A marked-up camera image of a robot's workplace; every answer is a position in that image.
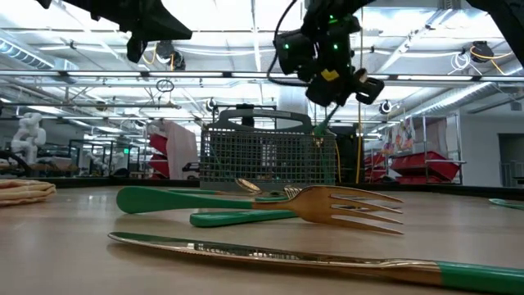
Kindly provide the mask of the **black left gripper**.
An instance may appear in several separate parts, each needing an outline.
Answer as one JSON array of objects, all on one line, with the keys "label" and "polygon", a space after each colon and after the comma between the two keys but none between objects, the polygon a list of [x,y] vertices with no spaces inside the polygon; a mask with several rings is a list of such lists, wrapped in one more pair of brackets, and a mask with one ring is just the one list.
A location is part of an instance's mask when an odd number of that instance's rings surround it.
[{"label": "black left gripper", "polygon": [[[127,43],[127,58],[138,63],[147,41],[187,39],[192,31],[176,19],[163,5],[161,0],[65,0],[69,4],[88,11],[93,20],[101,17],[115,22],[119,30],[131,32]],[[143,9],[146,12],[144,27]]]}]

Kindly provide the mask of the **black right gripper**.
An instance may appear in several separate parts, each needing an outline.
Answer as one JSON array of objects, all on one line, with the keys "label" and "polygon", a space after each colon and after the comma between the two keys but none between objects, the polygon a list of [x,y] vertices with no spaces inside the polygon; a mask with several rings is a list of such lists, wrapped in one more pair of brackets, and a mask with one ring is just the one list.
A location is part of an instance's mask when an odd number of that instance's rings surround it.
[{"label": "black right gripper", "polygon": [[[314,78],[305,92],[311,102],[321,107],[333,101],[344,106],[348,97],[354,94],[358,102],[371,105],[384,89],[381,80],[370,77],[366,69],[357,69],[351,63],[350,34],[358,31],[358,23],[331,23],[320,36]],[[340,77],[326,81],[320,75],[324,69],[336,70]]]}]

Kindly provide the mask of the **colourful poster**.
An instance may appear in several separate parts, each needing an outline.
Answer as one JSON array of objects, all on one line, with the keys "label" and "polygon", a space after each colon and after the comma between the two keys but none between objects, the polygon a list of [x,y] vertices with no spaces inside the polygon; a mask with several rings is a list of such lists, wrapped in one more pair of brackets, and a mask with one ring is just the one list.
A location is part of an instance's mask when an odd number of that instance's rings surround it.
[{"label": "colourful poster", "polygon": [[386,155],[394,153],[411,152],[415,140],[413,119],[402,120],[386,130],[386,137],[382,146],[382,152]]}]

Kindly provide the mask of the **grey plastic cutlery basket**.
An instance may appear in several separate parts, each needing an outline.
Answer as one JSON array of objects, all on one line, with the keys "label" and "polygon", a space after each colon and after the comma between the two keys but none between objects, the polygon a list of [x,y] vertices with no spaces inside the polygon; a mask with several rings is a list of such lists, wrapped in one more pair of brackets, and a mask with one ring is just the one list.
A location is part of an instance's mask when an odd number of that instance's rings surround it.
[{"label": "grey plastic cutlery basket", "polygon": [[247,180],[263,190],[336,183],[336,135],[305,114],[224,110],[201,131],[200,186],[236,191]]}]

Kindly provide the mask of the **metal shelf with red bins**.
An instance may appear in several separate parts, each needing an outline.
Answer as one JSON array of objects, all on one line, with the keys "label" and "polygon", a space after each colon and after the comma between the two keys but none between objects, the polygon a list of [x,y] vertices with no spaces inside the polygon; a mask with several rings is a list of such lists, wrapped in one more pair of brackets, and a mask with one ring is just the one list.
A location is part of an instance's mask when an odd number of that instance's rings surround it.
[{"label": "metal shelf with red bins", "polygon": [[413,119],[413,151],[386,155],[382,146],[390,123],[375,129],[364,145],[365,183],[462,184],[463,160],[460,115],[421,115]]}]

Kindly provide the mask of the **stacked red bins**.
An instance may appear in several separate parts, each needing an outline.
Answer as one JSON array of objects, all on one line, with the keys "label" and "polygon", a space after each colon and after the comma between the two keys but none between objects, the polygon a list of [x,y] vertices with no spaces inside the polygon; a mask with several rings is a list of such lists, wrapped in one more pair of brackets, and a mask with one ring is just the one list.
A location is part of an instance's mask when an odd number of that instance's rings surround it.
[{"label": "stacked red bins", "polygon": [[167,157],[167,138],[159,134],[152,134],[150,136],[149,145],[155,149],[156,152],[152,154],[151,159],[148,161],[148,165],[162,178],[169,178],[169,163]]}]

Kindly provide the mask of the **pink cloth cover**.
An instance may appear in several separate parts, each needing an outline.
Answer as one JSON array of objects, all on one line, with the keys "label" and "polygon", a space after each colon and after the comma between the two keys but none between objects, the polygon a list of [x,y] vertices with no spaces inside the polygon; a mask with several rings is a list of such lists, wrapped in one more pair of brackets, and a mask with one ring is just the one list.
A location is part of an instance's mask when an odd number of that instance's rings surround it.
[{"label": "pink cloth cover", "polygon": [[167,159],[170,179],[185,179],[183,167],[189,162],[198,162],[196,135],[176,122],[165,120],[167,135]]}]

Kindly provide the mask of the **small white robot arms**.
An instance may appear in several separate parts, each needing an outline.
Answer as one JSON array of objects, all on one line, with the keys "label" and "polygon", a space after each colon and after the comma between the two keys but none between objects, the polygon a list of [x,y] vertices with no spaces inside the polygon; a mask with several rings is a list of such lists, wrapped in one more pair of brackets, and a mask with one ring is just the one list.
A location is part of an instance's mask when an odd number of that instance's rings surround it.
[{"label": "small white robot arms", "polygon": [[117,152],[111,157],[111,159],[107,158],[105,160],[94,156],[92,152],[88,152],[86,156],[93,162],[95,166],[101,168],[103,171],[108,171],[113,164],[117,164],[120,159],[124,157],[124,154],[122,152]]}]

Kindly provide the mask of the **large white robot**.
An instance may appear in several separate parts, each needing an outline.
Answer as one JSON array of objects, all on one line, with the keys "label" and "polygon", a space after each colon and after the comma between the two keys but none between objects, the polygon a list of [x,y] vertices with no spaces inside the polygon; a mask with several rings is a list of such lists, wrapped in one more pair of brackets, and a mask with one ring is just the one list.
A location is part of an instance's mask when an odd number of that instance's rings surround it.
[{"label": "large white robot", "polygon": [[28,165],[36,162],[38,147],[46,143],[46,130],[40,126],[42,119],[40,113],[25,113],[19,120],[19,128],[11,141],[11,150],[14,153],[24,152]]}]

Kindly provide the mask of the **folded tan cloth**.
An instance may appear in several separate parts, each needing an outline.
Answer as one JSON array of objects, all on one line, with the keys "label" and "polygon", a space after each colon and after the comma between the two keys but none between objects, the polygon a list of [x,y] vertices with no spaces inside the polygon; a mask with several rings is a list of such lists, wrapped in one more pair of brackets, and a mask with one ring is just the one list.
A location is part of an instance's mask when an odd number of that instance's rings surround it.
[{"label": "folded tan cloth", "polygon": [[29,179],[0,179],[0,207],[44,202],[56,193],[54,184]]}]

